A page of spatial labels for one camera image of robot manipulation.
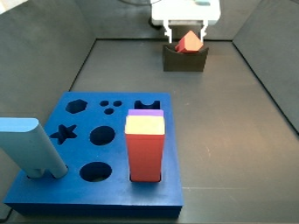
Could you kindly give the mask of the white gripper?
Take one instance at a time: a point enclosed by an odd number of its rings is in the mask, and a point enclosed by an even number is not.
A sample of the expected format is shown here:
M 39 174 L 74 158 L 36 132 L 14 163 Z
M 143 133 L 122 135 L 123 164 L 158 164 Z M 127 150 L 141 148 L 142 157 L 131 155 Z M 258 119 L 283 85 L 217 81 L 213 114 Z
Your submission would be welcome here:
M 170 25 L 191 25 L 202 22 L 201 41 L 207 35 L 209 25 L 221 19 L 221 0 L 151 0 L 153 23 L 163 25 L 169 43 L 174 42 Z

